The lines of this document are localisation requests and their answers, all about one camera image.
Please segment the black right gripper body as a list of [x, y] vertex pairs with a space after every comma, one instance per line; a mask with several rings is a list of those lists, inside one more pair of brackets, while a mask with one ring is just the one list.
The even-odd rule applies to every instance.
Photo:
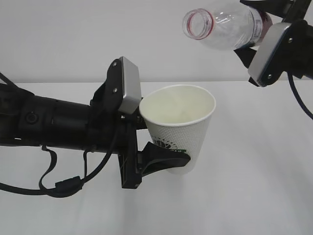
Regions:
[[304, 17], [310, 0], [290, 0], [282, 22], [290, 24], [291, 68], [297, 78], [313, 77], [313, 27]]

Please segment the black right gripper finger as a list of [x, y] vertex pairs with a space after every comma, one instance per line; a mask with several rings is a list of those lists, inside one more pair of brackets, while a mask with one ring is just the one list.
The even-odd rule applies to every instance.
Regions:
[[284, 18], [293, 5], [292, 0], [240, 0], [240, 3], [280, 18]]
[[239, 57], [242, 64], [248, 69], [257, 50], [254, 50], [249, 47], [243, 47], [243, 48], [235, 49], [234, 52]]

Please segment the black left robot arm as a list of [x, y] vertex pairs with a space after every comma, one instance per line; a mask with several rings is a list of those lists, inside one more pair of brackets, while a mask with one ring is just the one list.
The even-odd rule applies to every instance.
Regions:
[[94, 94], [89, 105], [41, 97], [8, 84], [0, 86], [0, 143], [2, 146], [39, 146], [51, 156], [48, 170], [56, 166], [53, 148], [104, 153], [99, 166], [84, 177], [75, 176], [57, 182], [54, 188], [39, 183], [38, 189], [1, 184], [4, 191], [24, 195], [67, 197], [82, 189], [107, 163], [111, 154], [119, 161], [122, 188], [136, 189], [146, 175], [183, 167], [190, 157], [183, 150], [171, 150], [151, 142], [142, 151], [137, 148], [137, 130], [146, 125], [138, 111], [128, 115], [107, 100], [104, 87]]

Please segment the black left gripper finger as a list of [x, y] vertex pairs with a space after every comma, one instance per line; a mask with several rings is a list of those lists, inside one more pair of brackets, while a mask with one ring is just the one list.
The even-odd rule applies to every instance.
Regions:
[[138, 115], [136, 117], [136, 129], [137, 130], [144, 130], [147, 129], [147, 125], [145, 123], [145, 120], [142, 116]]
[[142, 177], [158, 171], [185, 167], [191, 158], [183, 152], [159, 147], [148, 142], [142, 151], [137, 154], [137, 170]]

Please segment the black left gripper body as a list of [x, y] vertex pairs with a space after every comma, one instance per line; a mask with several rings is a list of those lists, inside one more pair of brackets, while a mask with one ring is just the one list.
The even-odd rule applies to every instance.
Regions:
[[104, 120], [103, 126], [106, 131], [110, 131], [112, 136], [107, 141], [105, 156], [100, 164], [89, 174], [89, 179], [93, 179], [106, 165], [111, 154], [118, 155], [119, 169], [121, 176], [121, 186], [126, 189], [136, 189], [142, 182], [142, 176], [137, 170], [137, 134], [136, 117], [139, 113], [139, 106], [131, 115], [115, 111], [108, 112], [105, 107], [105, 85], [101, 86], [93, 96], [90, 105], [103, 105], [105, 114], [112, 120]]

